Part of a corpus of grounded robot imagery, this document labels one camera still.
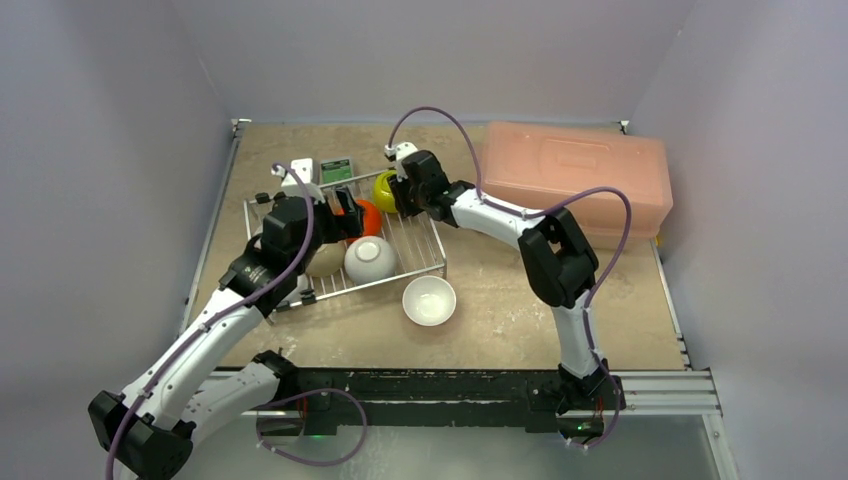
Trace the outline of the cream white bowl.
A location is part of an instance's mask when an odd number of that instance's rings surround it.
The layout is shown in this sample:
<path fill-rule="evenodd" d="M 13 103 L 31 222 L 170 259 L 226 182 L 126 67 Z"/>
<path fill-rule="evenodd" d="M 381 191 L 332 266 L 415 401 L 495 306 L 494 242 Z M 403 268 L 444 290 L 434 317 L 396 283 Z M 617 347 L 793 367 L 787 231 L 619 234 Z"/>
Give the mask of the cream white bowl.
<path fill-rule="evenodd" d="M 344 241 L 323 244 L 316 250 L 305 269 L 305 274 L 310 277 L 332 276 L 342 268 L 345 254 Z"/>

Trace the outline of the yellow green bowl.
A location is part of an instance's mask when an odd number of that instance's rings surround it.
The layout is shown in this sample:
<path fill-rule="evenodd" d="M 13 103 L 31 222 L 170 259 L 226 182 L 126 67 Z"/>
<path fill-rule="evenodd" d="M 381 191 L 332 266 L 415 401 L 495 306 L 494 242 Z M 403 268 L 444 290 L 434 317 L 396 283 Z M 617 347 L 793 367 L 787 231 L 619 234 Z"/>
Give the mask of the yellow green bowl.
<path fill-rule="evenodd" d="M 391 191 L 389 181 L 396 176 L 394 170 L 387 170 L 380 173 L 375 181 L 372 189 L 372 199 L 374 205 L 382 212 L 389 214 L 397 214 L 395 198 Z"/>

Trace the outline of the white orange bowl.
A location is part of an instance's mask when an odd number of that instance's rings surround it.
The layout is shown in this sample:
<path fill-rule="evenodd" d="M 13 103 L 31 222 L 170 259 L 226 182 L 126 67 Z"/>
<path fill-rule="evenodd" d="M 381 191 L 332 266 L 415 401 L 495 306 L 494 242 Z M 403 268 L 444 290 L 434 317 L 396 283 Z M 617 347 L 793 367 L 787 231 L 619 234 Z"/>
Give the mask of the white orange bowl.
<path fill-rule="evenodd" d="M 355 285 L 365 285 L 394 276 L 397 263 L 396 250 L 387 240 L 365 236 L 347 247 L 344 270 Z"/>

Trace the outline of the small white bowl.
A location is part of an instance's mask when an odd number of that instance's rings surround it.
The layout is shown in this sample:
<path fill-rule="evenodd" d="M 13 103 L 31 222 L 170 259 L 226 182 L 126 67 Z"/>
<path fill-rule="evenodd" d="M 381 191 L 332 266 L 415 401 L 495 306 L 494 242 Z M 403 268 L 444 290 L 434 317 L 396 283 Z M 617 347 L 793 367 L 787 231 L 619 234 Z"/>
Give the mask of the small white bowl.
<path fill-rule="evenodd" d="M 457 295 L 452 285 L 437 276 L 421 276 L 412 280 L 402 295 L 402 308 L 415 324 L 435 327 L 454 314 Z"/>

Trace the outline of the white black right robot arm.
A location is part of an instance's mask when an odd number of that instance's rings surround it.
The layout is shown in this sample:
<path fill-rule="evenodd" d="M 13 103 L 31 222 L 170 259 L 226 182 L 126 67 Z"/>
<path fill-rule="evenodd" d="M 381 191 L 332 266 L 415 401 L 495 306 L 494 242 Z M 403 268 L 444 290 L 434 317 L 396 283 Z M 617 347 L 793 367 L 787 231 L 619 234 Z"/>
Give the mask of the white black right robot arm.
<path fill-rule="evenodd" d="M 520 210 L 490 200 L 470 182 L 449 181 L 437 157 L 411 143 L 387 146 L 384 154 L 396 171 L 389 185 L 401 216 L 425 213 L 519 252 L 531 290 L 553 314 L 564 399 L 584 407 L 609 395 L 613 406 L 622 408 L 623 389 L 594 338 L 591 302 L 599 261 L 572 213 L 565 207 L 551 213 Z"/>

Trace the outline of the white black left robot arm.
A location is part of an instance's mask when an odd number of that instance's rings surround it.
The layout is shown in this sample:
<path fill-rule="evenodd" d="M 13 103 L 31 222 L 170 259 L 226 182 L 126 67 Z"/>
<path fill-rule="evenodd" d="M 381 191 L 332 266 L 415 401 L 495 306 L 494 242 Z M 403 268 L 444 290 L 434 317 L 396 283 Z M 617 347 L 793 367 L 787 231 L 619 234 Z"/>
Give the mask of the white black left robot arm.
<path fill-rule="evenodd" d="M 121 393 L 96 395 L 88 412 L 108 453 L 106 478 L 114 478 L 121 465 L 140 479 L 171 479 L 196 447 L 242 413 L 295 402 L 297 369 L 272 351 L 220 384 L 201 385 L 225 354 L 294 292 L 322 245 L 363 235 L 363 207 L 346 187 L 334 194 L 339 213 L 320 190 L 278 193 L 261 233 L 248 240 L 187 330 Z"/>

